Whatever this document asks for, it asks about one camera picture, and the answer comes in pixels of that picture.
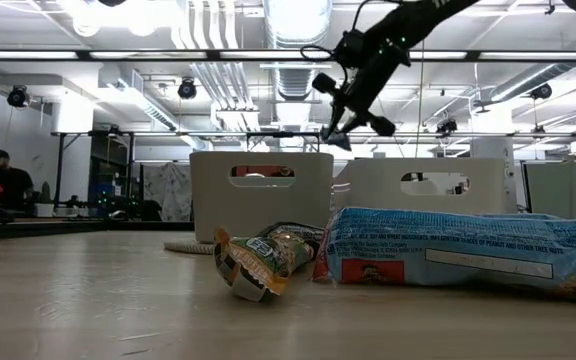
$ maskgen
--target desk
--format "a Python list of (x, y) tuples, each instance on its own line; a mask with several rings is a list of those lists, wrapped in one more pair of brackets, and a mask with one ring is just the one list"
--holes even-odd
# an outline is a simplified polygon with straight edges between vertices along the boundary
[(184, 236), (0, 241), (0, 359), (576, 360), (574, 303), (335, 287), (305, 270), (277, 302), (251, 303), (210, 256), (163, 250)]
[(0, 240), (91, 231), (192, 231), (193, 223), (158, 221), (108, 221), (73, 218), (27, 218), (0, 224)]

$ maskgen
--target rope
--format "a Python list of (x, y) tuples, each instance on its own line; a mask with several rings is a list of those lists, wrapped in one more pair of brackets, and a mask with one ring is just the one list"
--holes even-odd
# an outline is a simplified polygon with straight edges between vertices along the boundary
[(423, 110), (424, 101), (424, 64), (426, 57), (426, 40), (421, 42), (421, 76), (419, 80), (419, 122), (417, 123), (417, 141), (415, 144), (415, 159), (419, 153), (419, 134), (421, 133), (421, 111)]
[(184, 254), (211, 255), (213, 244), (200, 244), (193, 240), (168, 241), (164, 243), (164, 249)]

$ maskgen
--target security camera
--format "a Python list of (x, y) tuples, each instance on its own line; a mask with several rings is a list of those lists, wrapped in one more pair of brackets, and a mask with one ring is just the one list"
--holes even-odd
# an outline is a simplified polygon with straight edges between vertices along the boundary
[(437, 124), (437, 134), (449, 134), (458, 130), (455, 119), (448, 118)]
[[(102, 5), (106, 5), (108, 7), (115, 7), (117, 5), (121, 5), (124, 2), (126, 2), (126, 0), (97, 0), (100, 4)], [(87, 0), (86, 2), (91, 3), (91, 2), (95, 2), (94, 0)]]
[(195, 79), (191, 77), (181, 79), (181, 85), (177, 90), (179, 97), (184, 100), (189, 100), (197, 95), (197, 88), (195, 87)]
[(30, 105), (30, 95), (26, 92), (26, 87), (24, 85), (15, 85), (12, 87), (12, 91), (8, 94), (8, 105), (23, 109)]
[(548, 99), (552, 96), (552, 88), (548, 84), (543, 84), (540, 87), (531, 91), (528, 96), (533, 100)]

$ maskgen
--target metal frame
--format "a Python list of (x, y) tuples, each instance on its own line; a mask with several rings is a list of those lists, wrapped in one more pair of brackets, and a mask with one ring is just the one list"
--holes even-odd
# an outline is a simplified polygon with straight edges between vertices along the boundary
[[(273, 136), (272, 134), (286, 134), (286, 137), (292, 136), (312, 136), (318, 137), (320, 133), (318, 131), (311, 132), (276, 132), (276, 131), (258, 131), (258, 132), (229, 132), (229, 131), (178, 131), (178, 132), (134, 132), (132, 134), (135, 137), (179, 137), (179, 136), (202, 136), (202, 137), (233, 137), (233, 138), (245, 138), (254, 136)], [(129, 133), (117, 132), (118, 135), (127, 135)], [(348, 134), (348, 137), (352, 138), (380, 138), (374, 132), (352, 132)], [(445, 139), (445, 138), (515, 138), (515, 139), (543, 139), (549, 137), (560, 137), (560, 138), (576, 138), (576, 132), (545, 132), (545, 133), (531, 133), (531, 132), (509, 132), (509, 133), (473, 133), (473, 132), (453, 132), (447, 134), (437, 134), (437, 133), (416, 133), (416, 132), (397, 132), (394, 136), (386, 138), (417, 138), (420, 139)]]
[[(61, 198), (61, 178), (63, 174), (63, 163), (64, 163), (64, 151), (68, 149), (77, 139), (81, 136), (89, 136), (89, 137), (96, 137), (96, 136), (103, 136), (103, 137), (110, 137), (110, 136), (128, 136), (130, 138), (129, 146), (128, 146), (128, 159), (127, 159), (127, 169), (126, 169), (126, 195), (130, 196), (132, 193), (132, 165), (135, 163), (135, 133), (133, 132), (113, 132), (113, 131), (99, 131), (93, 130), (89, 132), (54, 132), (51, 135), (59, 136), (59, 153), (57, 157), (57, 185), (55, 186), (55, 200), (54, 205), (58, 207), (60, 204)], [(72, 140), (70, 140), (67, 144), (65, 144), (66, 137), (74, 136)]]
[[(320, 60), (330, 55), (319, 50), (304, 53)], [(419, 55), (421, 50), (412, 49)], [(426, 63), (576, 63), (576, 51), (525, 50), (424, 50), (412, 62)], [(303, 62), (295, 49), (193, 49), (193, 50), (72, 50), (72, 49), (0, 49), (0, 61), (6, 62)]]
[[(304, 144), (309, 145), (313, 150), (319, 152), (321, 149), (321, 134), (318, 132), (292, 132), (292, 131), (261, 131), (261, 132), (247, 132), (246, 133), (246, 151), (252, 151), (255, 146), (259, 145), (267, 137), (273, 139), (291, 139), (294, 137), (301, 137), (304, 139)], [(258, 137), (259, 140), (254, 142), (250, 147), (250, 138)], [(307, 137), (314, 137), (317, 139), (317, 147), (308, 141)]]

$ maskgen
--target red label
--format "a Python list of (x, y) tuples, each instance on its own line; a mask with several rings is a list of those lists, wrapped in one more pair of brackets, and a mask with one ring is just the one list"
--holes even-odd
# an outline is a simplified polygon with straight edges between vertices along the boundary
[(324, 237), (321, 240), (321, 244), (319, 244), (319, 251), (315, 257), (315, 268), (312, 272), (312, 280), (314, 281), (324, 281), (328, 279), (329, 269), (328, 261), (326, 259), (326, 248), (328, 247), (328, 234), (330, 232), (330, 228), (332, 227), (332, 223), (336, 218), (336, 216), (333, 216), (324, 229)]
[(404, 284), (403, 261), (344, 259), (341, 262), (342, 283)]

